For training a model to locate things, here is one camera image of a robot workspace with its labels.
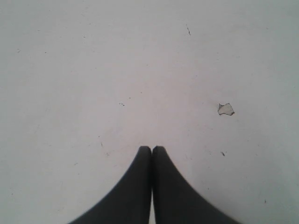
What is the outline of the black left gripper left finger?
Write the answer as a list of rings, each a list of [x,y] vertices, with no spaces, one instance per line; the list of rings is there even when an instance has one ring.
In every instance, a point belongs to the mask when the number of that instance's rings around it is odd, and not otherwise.
[[[151,206],[151,149],[139,147],[123,177],[73,224],[147,224]]]

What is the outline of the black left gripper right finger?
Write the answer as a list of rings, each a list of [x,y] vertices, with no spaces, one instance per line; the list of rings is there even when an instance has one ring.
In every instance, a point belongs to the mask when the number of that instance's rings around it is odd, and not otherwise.
[[[152,150],[152,174],[157,224],[238,223],[192,188],[162,146],[156,146]]]

